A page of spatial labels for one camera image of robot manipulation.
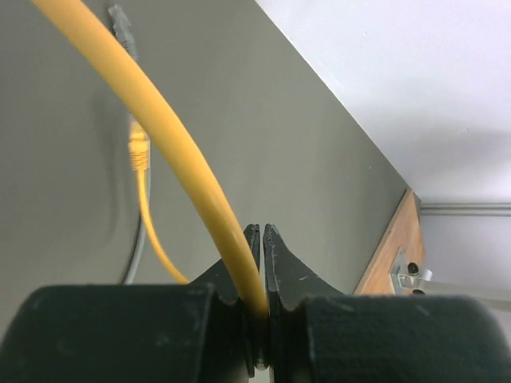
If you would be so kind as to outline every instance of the gray cable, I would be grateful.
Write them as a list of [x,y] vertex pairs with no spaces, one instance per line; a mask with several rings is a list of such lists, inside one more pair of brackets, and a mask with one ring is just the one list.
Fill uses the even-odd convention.
[[[147,200],[150,201],[151,197],[151,160],[149,160],[149,166],[146,171],[146,187],[147,187]],[[135,246],[133,248],[133,253],[131,259],[129,260],[128,267],[125,272],[125,276],[122,280],[124,285],[131,285],[133,280],[135,279],[135,274],[137,273],[138,265],[141,262],[142,254],[144,253],[144,244],[145,244],[145,225],[141,222],[141,217],[139,213],[139,225],[137,237],[135,238]]]
[[[117,41],[126,49],[133,60],[138,61],[137,48],[135,46],[135,38],[129,30],[131,23],[126,17],[122,8],[117,4],[112,4],[107,9],[110,20],[112,22],[113,34]],[[129,116],[129,126],[131,125],[133,116]],[[147,199],[150,202],[151,196],[151,159],[149,158],[149,166],[146,171],[146,188],[147,188]],[[135,279],[138,265],[141,262],[142,254],[144,253],[145,244],[145,225],[142,222],[141,214],[138,215],[137,225],[137,236],[135,237],[135,243],[131,256],[129,257],[128,265],[121,278],[121,284],[131,285]]]

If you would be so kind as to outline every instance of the wooden board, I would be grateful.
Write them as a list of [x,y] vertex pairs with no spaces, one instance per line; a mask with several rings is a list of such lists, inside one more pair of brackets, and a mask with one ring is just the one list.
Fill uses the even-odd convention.
[[355,294],[394,294],[390,268],[399,248],[405,251],[408,262],[419,266],[424,262],[424,243],[418,220],[415,195],[408,189],[369,262]]

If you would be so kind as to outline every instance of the ethernet cable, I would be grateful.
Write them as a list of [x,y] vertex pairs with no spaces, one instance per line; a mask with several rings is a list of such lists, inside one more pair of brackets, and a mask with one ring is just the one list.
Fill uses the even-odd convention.
[[265,339],[269,313],[256,263],[222,188],[179,117],[142,69],[80,0],[31,0],[64,34],[144,127],[208,229],[248,312]]
[[[107,8],[107,11],[110,15],[110,20],[112,22],[112,30],[115,35],[115,38],[122,45],[122,47],[129,53],[129,56],[134,61],[138,61],[138,52],[137,47],[135,46],[135,38],[131,33],[129,22],[126,14],[122,10],[122,8],[117,4],[112,4]],[[135,117],[131,114],[129,115],[129,129],[130,132],[132,130],[132,125],[135,123]],[[147,200],[148,204],[150,202],[151,196],[151,164],[149,161],[149,165],[145,172],[146,175],[146,187],[147,187]],[[142,217],[140,213],[140,208],[138,212],[137,219],[137,234],[135,236],[135,242],[133,243],[133,247],[131,250],[131,254],[128,259],[128,264],[126,265],[125,271],[121,276],[121,284],[123,285],[131,285],[135,280],[135,274],[138,270],[138,265],[140,264],[142,255],[144,253],[144,245],[145,245],[145,225],[142,222]]]
[[133,120],[129,132],[129,155],[133,170],[137,174],[137,190],[138,200],[141,207],[142,223],[147,229],[147,236],[153,245],[156,256],[160,259],[163,266],[167,269],[169,274],[174,277],[178,283],[188,283],[188,280],[179,270],[174,266],[170,258],[165,254],[165,250],[161,246],[160,240],[154,230],[153,220],[149,211],[149,201],[146,188],[145,172],[149,168],[149,153],[151,150],[151,143],[147,134],[141,125]]

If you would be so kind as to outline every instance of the screw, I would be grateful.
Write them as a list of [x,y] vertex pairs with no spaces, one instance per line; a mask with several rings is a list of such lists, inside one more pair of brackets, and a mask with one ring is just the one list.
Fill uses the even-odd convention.
[[418,264],[415,262],[408,263],[408,274],[417,275],[418,274]]

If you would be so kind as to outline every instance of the yellow cable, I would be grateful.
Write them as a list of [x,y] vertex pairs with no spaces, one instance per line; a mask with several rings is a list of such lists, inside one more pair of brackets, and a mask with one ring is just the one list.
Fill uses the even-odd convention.
[[79,0],[31,0],[103,76],[168,161],[209,230],[257,335],[267,332],[263,284],[238,221],[183,124],[112,34]]
[[176,269],[172,261],[165,254],[165,250],[161,246],[158,237],[156,236],[156,232],[154,231],[153,221],[151,220],[151,214],[149,212],[149,204],[147,200],[147,192],[145,190],[145,170],[137,170],[137,184],[138,184],[138,199],[141,205],[141,217],[142,221],[145,225],[145,230],[147,231],[147,236],[151,244],[153,245],[154,252],[160,259],[161,263],[167,271],[170,273],[172,277],[178,283],[188,283],[189,281],[186,279],[184,275],[181,274],[179,270]]
[[129,133],[129,153],[131,155],[133,170],[137,174],[138,202],[141,208],[142,223],[145,225],[145,230],[147,231],[149,241],[153,245],[154,252],[165,269],[167,269],[178,283],[188,283],[189,281],[186,277],[177,270],[167,254],[165,254],[165,250],[161,246],[160,240],[154,230],[153,220],[151,219],[151,212],[149,210],[149,199],[147,198],[147,191],[145,189],[145,172],[149,167],[150,150],[151,144],[149,143],[144,129],[133,119],[131,121]]

